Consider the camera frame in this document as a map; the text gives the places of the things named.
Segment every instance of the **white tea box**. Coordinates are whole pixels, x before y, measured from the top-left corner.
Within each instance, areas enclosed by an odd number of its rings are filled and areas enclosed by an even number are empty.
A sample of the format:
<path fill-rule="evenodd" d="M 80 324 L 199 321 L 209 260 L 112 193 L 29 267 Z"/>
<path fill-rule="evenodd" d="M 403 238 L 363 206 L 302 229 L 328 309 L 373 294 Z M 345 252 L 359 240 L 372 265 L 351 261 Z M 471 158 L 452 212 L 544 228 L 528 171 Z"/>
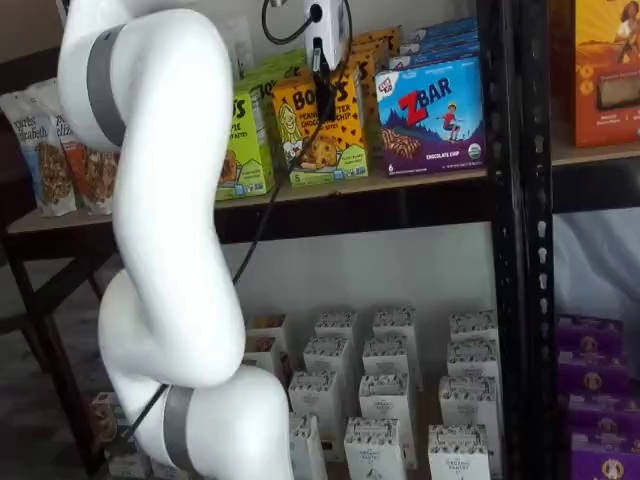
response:
<path fill-rule="evenodd" d="M 414 395 L 406 373 L 365 375 L 360 381 L 362 416 L 378 420 L 398 419 L 404 463 L 410 469 L 418 467 Z"/>
<path fill-rule="evenodd" d="M 344 461 L 344 427 L 340 385 L 336 372 L 293 374 L 289 399 L 295 413 L 315 415 L 324 458 L 330 462 Z"/>
<path fill-rule="evenodd" d="M 327 480 L 315 415 L 289 414 L 289 447 L 295 480 Z"/>
<path fill-rule="evenodd" d="M 390 334 L 367 340 L 362 353 L 365 375 L 406 373 L 411 380 L 407 344 L 403 335 Z"/>
<path fill-rule="evenodd" d="M 304 349 L 304 363 L 309 372 L 331 371 L 338 374 L 347 417 L 357 415 L 360 410 L 352 361 L 353 344 L 348 338 L 311 337 Z"/>
<path fill-rule="evenodd" d="M 437 480 L 491 480 L 482 426 L 429 425 L 429 466 Z"/>
<path fill-rule="evenodd" d="M 451 340 L 470 340 L 484 338 L 494 340 L 500 351 L 498 318 L 495 310 L 475 313 L 454 313 L 449 317 Z"/>
<path fill-rule="evenodd" d="M 254 317 L 247 325 L 247 337 L 274 337 L 280 350 L 280 363 L 287 381 L 300 367 L 294 350 L 293 322 L 287 315 L 261 315 Z"/>
<path fill-rule="evenodd" d="M 502 438 L 498 421 L 495 379 L 489 377 L 442 377 L 439 398 L 442 423 L 445 426 L 485 426 L 491 476 L 502 478 Z"/>
<path fill-rule="evenodd" d="M 416 311 L 413 308 L 378 309 L 373 315 L 373 334 L 375 336 L 390 333 L 406 338 L 411 382 L 419 390 L 424 390 L 418 339 L 415 327 Z"/>
<path fill-rule="evenodd" d="M 242 363 L 251 367 L 258 367 L 276 376 L 286 387 L 282 364 L 280 363 L 280 349 L 274 337 L 248 337 L 244 347 Z"/>
<path fill-rule="evenodd" d="M 339 336 L 351 341 L 357 382 L 363 372 L 362 349 L 364 348 L 364 336 L 358 320 L 358 312 L 355 310 L 322 312 L 314 329 L 318 337 Z"/>
<path fill-rule="evenodd" d="M 406 480 L 397 419 L 350 418 L 344 438 L 351 480 Z"/>
<path fill-rule="evenodd" d="M 155 460 L 151 460 L 151 470 L 153 471 L 153 476 L 159 480 L 191 480 L 193 477 L 189 472 L 177 470 Z"/>
<path fill-rule="evenodd" d="M 113 392 L 101 392 L 91 402 L 91 411 L 98 427 L 98 438 L 105 444 L 122 436 L 129 428 L 118 397 Z M 134 438 L 126 445 L 106 445 L 109 473 L 114 477 L 147 478 L 151 474 L 151 461 L 142 452 Z"/>
<path fill-rule="evenodd" d="M 498 399 L 498 425 L 502 430 L 502 381 L 500 374 L 500 354 L 495 340 L 482 338 L 451 341 L 447 351 L 447 371 L 449 376 L 490 377 L 496 381 Z"/>

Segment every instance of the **gray joint band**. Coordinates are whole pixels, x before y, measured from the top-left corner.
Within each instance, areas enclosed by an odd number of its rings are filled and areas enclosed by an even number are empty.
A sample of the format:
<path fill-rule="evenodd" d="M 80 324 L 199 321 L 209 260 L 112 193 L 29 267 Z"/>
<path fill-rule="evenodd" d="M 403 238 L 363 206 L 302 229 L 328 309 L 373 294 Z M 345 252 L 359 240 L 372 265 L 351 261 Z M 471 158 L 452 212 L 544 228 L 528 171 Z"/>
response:
<path fill-rule="evenodd" d="M 164 444 L 173 464 L 181 470 L 195 471 L 187 449 L 187 413 L 192 388 L 172 386 L 164 405 Z"/>
<path fill-rule="evenodd" d="M 125 125 L 113 98 L 111 88 L 111 53 L 124 25 L 118 25 L 100 34 L 91 47 L 87 63 L 87 89 L 93 116 L 105 137 L 122 146 Z"/>

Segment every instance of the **child illustration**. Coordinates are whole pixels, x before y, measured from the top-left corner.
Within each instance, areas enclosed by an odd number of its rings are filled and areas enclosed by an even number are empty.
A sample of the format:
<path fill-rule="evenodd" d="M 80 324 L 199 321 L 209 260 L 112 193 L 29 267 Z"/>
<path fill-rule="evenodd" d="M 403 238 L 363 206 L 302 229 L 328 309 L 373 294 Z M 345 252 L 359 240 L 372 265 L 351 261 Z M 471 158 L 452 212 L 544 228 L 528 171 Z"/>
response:
<path fill-rule="evenodd" d="M 302 134 L 300 133 L 300 129 L 298 129 L 296 114 L 286 103 L 283 103 L 280 107 L 278 123 L 280 125 L 282 148 L 287 158 L 291 160 L 302 150 Z"/>
<path fill-rule="evenodd" d="M 455 102 L 449 104 L 447 113 L 437 117 L 437 119 L 443 119 L 444 123 L 442 128 L 449 132 L 449 142 L 455 142 L 458 140 L 458 133 L 460 132 L 460 125 L 455 122 L 463 122 L 461 118 L 456 118 L 457 106 Z"/>
<path fill-rule="evenodd" d="M 614 43 L 621 43 L 622 48 L 618 54 L 617 63 L 622 63 L 627 56 L 629 61 L 640 60 L 640 50 L 638 49 L 638 30 L 640 23 L 637 16 L 640 6 L 638 2 L 631 1 L 622 10 L 620 16 L 620 26 L 616 32 Z"/>

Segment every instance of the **black cable wire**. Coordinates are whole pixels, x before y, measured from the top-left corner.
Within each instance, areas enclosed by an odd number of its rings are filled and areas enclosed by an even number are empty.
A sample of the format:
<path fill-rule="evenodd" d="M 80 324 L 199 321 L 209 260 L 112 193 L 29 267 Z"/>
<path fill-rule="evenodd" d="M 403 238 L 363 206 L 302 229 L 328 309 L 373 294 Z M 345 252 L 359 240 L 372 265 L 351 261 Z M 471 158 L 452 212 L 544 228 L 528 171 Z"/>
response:
<path fill-rule="evenodd" d="M 347 56 L 344 59 L 344 62 L 342 64 L 342 68 L 340 70 L 340 76 L 338 77 L 338 82 L 337 82 L 338 84 L 342 81 L 342 79 L 344 78 L 344 74 L 347 71 L 347 64 L 349 63 L 349 58 L 351 57 L 351 46 L 352 46 L 352 42 L 353 42 L 353 21 L 352 21 L 352 18 L 351 18 L 351 6 L 349 5 L 349 0 L 343 0 L 343 1 L 344 1 L 345 8 L 347 10 L 347 21 L 348 21 L 348 24 L 349 24 L 349 37 L 348 37 L 349 39 L 347 41 Z M 268 29 L 267 24 L 266 24 L 266 17 L 267 17 L 266 16 L 266 9 L 267 9 L 268 2 L 269 2 L 269 0 L 264 0 L 264 3 L 262 5 L 262 28 L 264 30 L 265 35 L 267 36 L 267 38 L 271 42 L 276 43 L 278 45 L 281 45 L 281 43 L 279 43 L 279 42 L 282 42 L 285 39 L 279 39 L 279 38 L 273 37 L 273 35 L 271 35 L 271 33 L 269 32 L 269 29 Z M 284 43 L 289 43 L 289 42 L 295 40 L 297 37 L 299 37 L 307 29 L 307 27 L 309 26 L 311 21 L 312 21 L 311 17 L 309 17 L 309 19 L 307 19 L 307 21 L 305 21 L 305 23 L 302 25 L 302 27 L 300 27 L 298 30 L 296 30 L 296 32 L 294 32 L 293 35 L 291 35 L 290 37 L 287 37 L 287 38 L 290 38 L 290 40 L 288 40 L 288 41 L 286 41 Z M 309 137 L 309 139 L 302 145 L 302 149 L 300 150 L 298 155 L 293 160 L 291 160 L 291 163 L 289 164 L 289 168 L 288 168 L 287 174 L 290 174 L 293 171 L 294 167 L 298 164 L 298 160 L 300 160 L 302 158 L 302 156 L 306 153 L 306 151 L 309 149 L 309 147 L 311 146 L 313 141 L 318 136 L 318 133 L 320 133 L 320 128 L 327 121 L 327 119 L 328 119 L 328 117 L 329 117 L 329 115 L 331 113 L 332 104 L 335 103 L 336 95 L 338 93 L 338 88 L 336 86 L 332 86 L 332 88 L 333 88 L 333 92 L 331 94 L 331 101 L 327 103 L 327 106 L 325 107 L 324 111 L 322 112 L 322 115 L 318 118 L 318 125 L 316 126 L 315 130 L 311 134 L 311 137 Z M 267 226 L 267 223 L 269 221 L 269 217 L 271 215 L 271 211 L 273 210 L 273 205 L 275 204 L 276 197 L 278 196 L 278 193 L 280 192 L 280 189 L 282 188 L 282 185 L 283 185 L 284 181 L 285 181 L 285 178 L 283 178 L 283 177 L 279 178 L 276 181 L 276 186 L 275 186 L 273 192 L 271 193 L 271 198 L 269 199 L 269 203 L 267 204 L 267 207 L 265 208 L 265 210 L 264 210 L 264 212 L 263 212 L 263 214 L 262 214 L 262 216 L 260 218 L 260 224 L 258 225 L 258 229 L 256 230 L 256 234 L 254 236 L 253 242 L 251 243 L 251 247 L 249 248 L 249 251 L 245 255 L 245 258 L 244 258 L 242 264 L 240 265 L 240 268 L 238 269 L 238 271 L 236 272 L 236 274 L 233 277 L 233 283 L 234 284 L 238 282 L 238 280 L 242 276 L 242 273 L 247 268 L 247 265 L 249 264 L 249 261 L 251 260 L 251 257 L 253 256 L 253 252 L 255 251 L 256 247 L 258 246 L 258 243 L 260 242 L 260 239 L 262 238 L 262 234 L 263 234 L 264 229 Z M 124 433 L 124 435 L 122 435 L 122 437 L 120 437 L 119 439 L 114 441 L 114 443 L 126 444 L 129 441 L 129 439 L 131 439 L 131 437 L 133 437 L 133 435 L 135 434 L 135 432 L 138 429 L 138 427 L 140 426 L 140 424 L 144 421 L 144 419 L 147 417 L 147 415 L 149 414 L 151 409 L 158 402 L 158 400 L 160 399 L 160 397 L 162 396 L 162 394 L 165 392 L 165 390 L 167 388 L 169 388 L 168 385 L 160 385 L 158 387 L 158 390 L 156 390 L 156 392 L 153 394 L 153 397 L 151 397 L 149 402 L 145 405 L 144 409 L 142 410 L 142 412 L 140 412 L 140 415 L 138 415 L 138 418 L 136 418 L 135 422 L 133 422 L 131 424 L 131 427 L 129 427 L 127 429 L 127 431 Z M 113 458 L 115 458 L 115 456 L 111 457 L 109 460 L 107 460 L 107 462 L 104 463 L 104 465 L 100 469 L 100 472 L 105 471 L 106 469 L 108 469 L 109 462 Z"/>
<path fill-rule="evenodd" d="M 264 3 L 262 5 L 262 10 L 263 10 L 262 28 L 263 28 L 263 30 L 265 32 L 265 35 L 267 35 L 267 38 L 269 38 L 271 36 L 271 34 L 268 31 L 268 27 L 267 27 L 266 23 L 264 23 L 264 20 L 266 19 L 266 15 L 264 14 L 264 12 L 266 10 L 266 6 L 268 4 L 268 1 L 269 0 L 264 0 Z M 342 69 L 340 70 L 340 76 L 338 77 L 338 83 L 340 83 L 342 81 L 342 79 L 344 78 L 344 74 L 347 71 L 347 64 L 349 63 L 349 58 L 351 57 L 351 46 L 352 46 L 352 42 L 353 42 L 353 21 L 352 21 L 352 18 L 351 18 L 351 6 L 349 5 L 349 0 L 344 0 L 344 6 L 345 6 L 345 8 L 347 10 L 347 22 L 349 24 L 349 37 L 348 37 L 348 41 L 347 41 L 347 57 L 344 59 L 344 62 L 342 64 Z M 298 160 L 300 160 L 302 158 L 302 156 L 309 149 L 309 147 L 311 146 L 311 144 L 313 143 L 315 138 L 318 136 L 318 133 L 320 133 L 320 128 L 327 121 L 327 118 L 329 117 L 329 114 L 331 113 L 331 107 L 332 107 L 333 103 L 335 102 L 337 93 L 338 93 L 338 89 L 337 89 L 337 87 L 334 86 L 333 87 L 333 92 L 331 94 L 331 101 L 327 102 L 327 106 L 325 107 L 324 112 L 322 112 L 322 115 L 320 116 L 320 118 L 318 118 L 318 125 L 316 126 L 316 128 L 313 131 L 313 134 L 311 135 L 309 140 L 307 140 L 302 145 L 302 149 L 300 150 L 298 155 L 293 160 L 291 160 L 291 163 L 289 164 L 289 168 L 287 170 L 287 176 L 289 174 L 291 174 L 291 172 L 293 171 L 294 167 L 298 164 Z M 245 269 L 247 268 L 247 265 L 249 265 L 249 261 L 251 260 L 251 257 L 253 256 L 253 253 L 255 252 L 256 247 L 258 246 L 258 243 L 260 242 L 260 239 L 262 238 L 262 234 L 264 233 L 264 229 L 266 228 L 267 223 L 269 222 L 269 217 L 271 216 L 271 212 L 273 210 L 273 206 L 275 204 L 276 197 L 278 196 L 278 193 L 280 193 L 280 189 L 282 188 L 282 185 L 283 185 L 284 181 L 285 181 L 285 178 L 283 178 L 283 177 L 280 177 L 276 181 L 276 187 L 274 188 L 273 192 L 271 193 L 271 198 L 269 198 L 269 203 L 267 204 L 266 208 L 264 209 L 264 212 L 262 213 L 262 216 L 260 218 L 260 223 L 258 224 L 258 229 L 256 230 L 256 233 L 254 235 L 253 241 L 251 242 L 251 246 L 249 247 L 249 250 L 247 251 L 247 253 L 246 253 L 245 257 L 244 257 L 244 260 L 240 264 L 240 267 L 238 268 L 236 274 L 233 276 L 233 283 L 234 284 L 238 283 L 238 280 L 240 280 L 240 277 L 242 276 L 242 274 L 244 273 Z"/>

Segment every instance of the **granola bag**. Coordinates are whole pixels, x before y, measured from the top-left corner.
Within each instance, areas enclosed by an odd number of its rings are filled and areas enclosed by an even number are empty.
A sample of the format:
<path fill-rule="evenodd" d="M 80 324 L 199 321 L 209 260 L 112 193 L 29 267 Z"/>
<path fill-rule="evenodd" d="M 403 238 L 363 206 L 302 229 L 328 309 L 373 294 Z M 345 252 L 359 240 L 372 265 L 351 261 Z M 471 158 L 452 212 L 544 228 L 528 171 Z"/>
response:
<path fill-rule="evenodd" d="M 76 210 L 71 172 L 53 119 L 24 92 L 0 96 L 0 109 L 18 137 L 42 213 L 58 216 Z"/>
<path fill-rule="evenodd" d="M 91 213 L 110 214 L 118 154 L 98 152 L 80 143 L 65 118 L 55 78 L 30 86 L 27 95 L 55 118 L 58 138 L 71 166 L 75 185 L 83 203 Z"/>

